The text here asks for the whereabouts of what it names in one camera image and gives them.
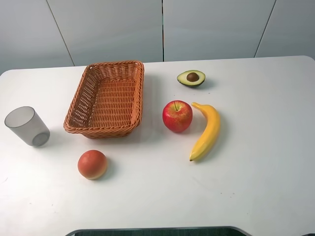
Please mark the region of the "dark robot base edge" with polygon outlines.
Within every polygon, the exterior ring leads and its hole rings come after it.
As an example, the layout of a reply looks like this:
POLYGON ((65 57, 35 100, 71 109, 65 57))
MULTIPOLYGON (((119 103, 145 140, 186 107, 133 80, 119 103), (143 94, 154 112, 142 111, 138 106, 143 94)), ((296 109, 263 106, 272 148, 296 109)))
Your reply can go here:
POLYGON ((80 229, 67 236, 249 236, 245 231, 230 227, 171 227, 171 228, 125 228, 80 229))

